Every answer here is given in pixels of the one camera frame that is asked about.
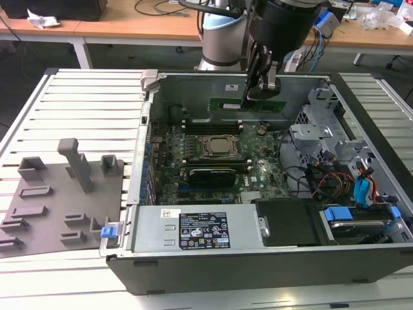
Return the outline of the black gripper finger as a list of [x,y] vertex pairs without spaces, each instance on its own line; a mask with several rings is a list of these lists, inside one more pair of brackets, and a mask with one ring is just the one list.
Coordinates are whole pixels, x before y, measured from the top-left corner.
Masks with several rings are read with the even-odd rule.
[[268,51],[263,56],[263,62],[259,69],[259,81],[257,84],[257,98],[259,100],[267,100],[281,91],[281,82],[277,74],[281,68],[281,63],[278,60],[273,60],[272,52]]
[[251,109],[253,101],[262,98],[262,77],[268,72],[268,49],[258,42],[253,42],[248,56],[246,86],[241,108]]

